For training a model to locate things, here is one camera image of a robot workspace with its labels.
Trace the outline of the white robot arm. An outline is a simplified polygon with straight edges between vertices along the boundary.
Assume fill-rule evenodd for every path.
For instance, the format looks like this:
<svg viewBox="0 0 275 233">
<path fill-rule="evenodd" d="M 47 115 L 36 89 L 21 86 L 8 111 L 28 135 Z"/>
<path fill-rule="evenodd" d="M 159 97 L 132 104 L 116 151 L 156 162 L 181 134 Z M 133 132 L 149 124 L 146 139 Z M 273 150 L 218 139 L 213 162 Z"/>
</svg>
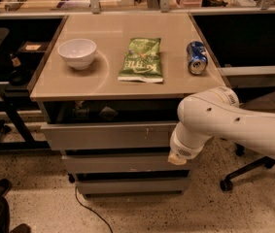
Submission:
<svg viewBox="0 0 275 233">
<path fill-rule="evenodd" d="M 223 138 L 275 159 L 275 114 L 243 110 L 235 92 L 219 86 L 184 98 L 170 138 L 168 161 L 184 165 L 205 143 Z"/>
</svg>

